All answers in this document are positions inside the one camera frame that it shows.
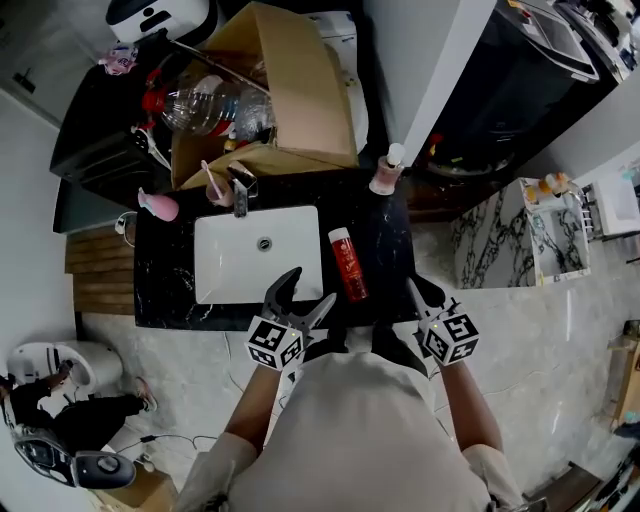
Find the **wooden slat mat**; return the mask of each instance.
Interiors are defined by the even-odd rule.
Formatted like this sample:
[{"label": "wooden slat mat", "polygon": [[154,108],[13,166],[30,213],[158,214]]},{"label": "wooden slat mat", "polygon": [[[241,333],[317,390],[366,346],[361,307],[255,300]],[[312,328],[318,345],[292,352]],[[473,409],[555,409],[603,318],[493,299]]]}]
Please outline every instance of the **wooden slat mat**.
[{"label": "wooden slat mat", "polygon": [[[135,240],[135,225],[127,226]],[[133,315],[133,248],[113,226],[67,237],[65,272],[73,274],[77,312]]]}]

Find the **toothbrush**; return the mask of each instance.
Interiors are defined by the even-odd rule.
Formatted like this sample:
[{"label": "toothbrush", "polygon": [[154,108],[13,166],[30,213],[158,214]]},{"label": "toothbrush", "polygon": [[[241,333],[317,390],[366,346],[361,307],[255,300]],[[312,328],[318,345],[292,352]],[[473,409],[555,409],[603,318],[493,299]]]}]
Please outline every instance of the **toothbrush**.
[{"label": "toothbrush", "polygon": [[204,160],[201,160],[200,166],[202,167],[203,171],[207,171],[207,176],[209,176],[209,181],[211,182],[211,186],[213,187],[213,190],[215,190],[216,194],[218,194],[218,199],[222,199],[222,191],[218,187],[216,180],[213,179],[213,174],[211,174],[211,171],[209,170],[209,166],[207,165],[207,162],[205,162]]}]

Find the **shoe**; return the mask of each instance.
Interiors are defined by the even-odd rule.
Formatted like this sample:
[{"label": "shoe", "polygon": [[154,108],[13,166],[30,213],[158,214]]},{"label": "shoe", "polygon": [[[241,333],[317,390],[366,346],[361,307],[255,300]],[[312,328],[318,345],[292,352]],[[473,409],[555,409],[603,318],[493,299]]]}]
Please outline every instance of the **shoe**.
[{"label": "shoe", "polygon": [[151,393],[149,384],[142,377],[136,377],[136,395],[144,402],[144,410],[146,412],[158,410],[158,402]]}]

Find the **tile floor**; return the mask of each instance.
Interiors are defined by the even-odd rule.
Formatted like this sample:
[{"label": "tile floor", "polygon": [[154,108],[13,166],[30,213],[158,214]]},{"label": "tile floor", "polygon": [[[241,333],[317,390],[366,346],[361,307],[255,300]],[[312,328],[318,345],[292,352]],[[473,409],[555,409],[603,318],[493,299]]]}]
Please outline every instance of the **tile floor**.
[{"label": "tile floor", "polygon": [[[451,287],[448,225],[418,225],[413,236],[418,272]],[[632,446],[611,436],[597,414],[611,407],[610,368],[615,376],[620,369],[607,344],[625,320],[640,318],[640,267],[624,264],[615,241],[592,243],[590,250],[589,277],[545,288],[455,292],[479,326],[480,349],[469,365],[498,418],[524,491],[569,460],[606,478]],[[90,339],[113,344],[127,373],[144,376],[157,395],[160,410],[131,419],[133,429],[184,436],[221,431],[240,396],[233,381],[244,387],[253,368],[243,333],[228,333],[229,365],[222,332],[142,329],[131,317],[87,314],[84,320]],[[403,328],[408,336],[415,325]],[[437,416],[453,432],[442,383],[439,377],[433,382]],[[274,421],[279,410],[276,404]],[[210,445],[198,441],[200,450]],[[162,439],[148,450],[180,488],[195,458],[189,443]]]}]

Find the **cardboard box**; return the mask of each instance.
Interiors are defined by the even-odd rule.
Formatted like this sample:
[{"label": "cardboard box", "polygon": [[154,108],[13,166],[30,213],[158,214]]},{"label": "cardboard box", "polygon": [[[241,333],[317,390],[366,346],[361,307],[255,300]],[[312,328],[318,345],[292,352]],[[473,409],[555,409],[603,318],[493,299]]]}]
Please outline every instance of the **cardboard box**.
[{"label": "cardboard box", "polygon": [[221,156],[223,137],[174,135],[174,189],[208,183],[199,171],[203,159],[213,171],[239,160],[256,176],[357,167],[346,88],[313,22],[252,2],[207,41],[205,50],[245,74],[264,60],[276,142],[255,142]]},{"label": "cardboard box", "polygon": [[149,473],[139,464],[136,470],[136,479],[130,486],[93,493],[110,511],[170,512],[178,497],[171,477],[162,471]]}]

